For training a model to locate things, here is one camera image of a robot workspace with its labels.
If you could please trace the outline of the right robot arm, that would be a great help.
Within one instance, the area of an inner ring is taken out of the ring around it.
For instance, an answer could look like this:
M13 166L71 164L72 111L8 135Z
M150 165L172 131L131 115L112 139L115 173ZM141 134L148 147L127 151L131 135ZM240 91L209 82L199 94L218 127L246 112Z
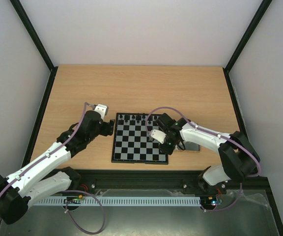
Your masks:
M156 122L159 129L151 130L149 135L159 142L159 149L164 154L171 155L179 144L193 143L220 156L220 165L210 166L198 176L198 187L205 193L219 183L229 180L242 183L247 177L261 173L260 157L240 131L232 134L216 132L186 118L175 121L166 113Z

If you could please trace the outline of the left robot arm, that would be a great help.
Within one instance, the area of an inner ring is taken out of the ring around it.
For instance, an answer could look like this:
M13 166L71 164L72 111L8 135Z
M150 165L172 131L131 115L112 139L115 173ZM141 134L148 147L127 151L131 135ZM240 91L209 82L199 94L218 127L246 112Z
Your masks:
M0 175L0 220L13 224L42 199L78 188L80 175L70 167L52 177L47 174L86 149L97 136L113 134L114 120L104 121L107 112L101 104L84 111L81 120L61 133L42 155L7 177Z

